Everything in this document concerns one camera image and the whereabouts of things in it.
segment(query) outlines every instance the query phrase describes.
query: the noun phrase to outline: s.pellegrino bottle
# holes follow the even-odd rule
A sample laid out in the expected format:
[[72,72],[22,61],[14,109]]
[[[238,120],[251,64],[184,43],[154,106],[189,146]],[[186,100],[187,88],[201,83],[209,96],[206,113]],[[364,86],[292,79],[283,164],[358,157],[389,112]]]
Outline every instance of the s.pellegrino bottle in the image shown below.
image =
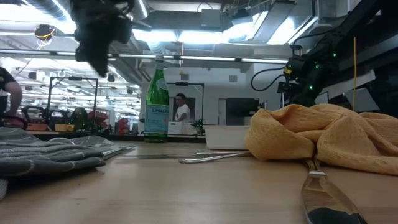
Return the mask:
[[150,81],[146,96],[144,140],[166,142],[169,128],[169,91],[163,74],[163,55],[157,55],[155,61],[155,75]]

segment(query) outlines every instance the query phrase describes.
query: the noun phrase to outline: orange cloth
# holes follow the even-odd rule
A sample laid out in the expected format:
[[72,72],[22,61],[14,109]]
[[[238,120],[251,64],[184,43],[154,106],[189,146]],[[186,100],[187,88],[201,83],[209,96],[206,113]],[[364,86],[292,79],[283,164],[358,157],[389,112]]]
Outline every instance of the orange cloth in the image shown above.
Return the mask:
[[327,164],[398,175],[398,119],[337,105],[259,110],[245,145],[260,160],[317,159]]

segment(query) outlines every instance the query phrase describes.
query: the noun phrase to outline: wooden table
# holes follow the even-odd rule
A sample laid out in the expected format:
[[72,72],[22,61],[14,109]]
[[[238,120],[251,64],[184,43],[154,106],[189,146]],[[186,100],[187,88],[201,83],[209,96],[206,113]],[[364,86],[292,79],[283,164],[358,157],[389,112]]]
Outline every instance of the wooden table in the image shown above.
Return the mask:
[[[204,144],[145,144],[133,154],[203,151]],[[398,223],[398,178],[326,168],[369,224]],[[306,223],[305,166],[251,157],[204,164],[111,159],[97,171],[11,190],[1,223]]]

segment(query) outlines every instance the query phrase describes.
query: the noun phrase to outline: knife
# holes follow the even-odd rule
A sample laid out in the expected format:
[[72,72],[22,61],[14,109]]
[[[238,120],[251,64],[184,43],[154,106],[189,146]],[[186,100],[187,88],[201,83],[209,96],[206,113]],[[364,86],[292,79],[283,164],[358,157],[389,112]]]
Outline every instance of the knife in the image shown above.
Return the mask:
[[302,198],[309,224],[367,224],[354,203],[320,170],[319,161],[307,160],[308,177]]

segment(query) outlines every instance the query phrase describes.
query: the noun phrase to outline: man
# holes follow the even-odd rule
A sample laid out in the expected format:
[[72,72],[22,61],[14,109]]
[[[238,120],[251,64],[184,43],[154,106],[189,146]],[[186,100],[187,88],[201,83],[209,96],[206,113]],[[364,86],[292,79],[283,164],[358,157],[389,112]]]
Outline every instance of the man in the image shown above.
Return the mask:
[[185,104],[187,98],[183,93],[179,93],[175,96],[175,102],[178,106],[177,112],[175,114],[175,121],[181,121],[183,123],[189,123],[190,120],[190,109]]
[[[2,67],[0,67],[0,90],[10,93],[11,105],[6,114],[9,116],[17,116],[17,110],[22,101],[22,89],[15,81],[14,77]],[[6,107],[7,104],[0,105],[0,113],[3,113]]]

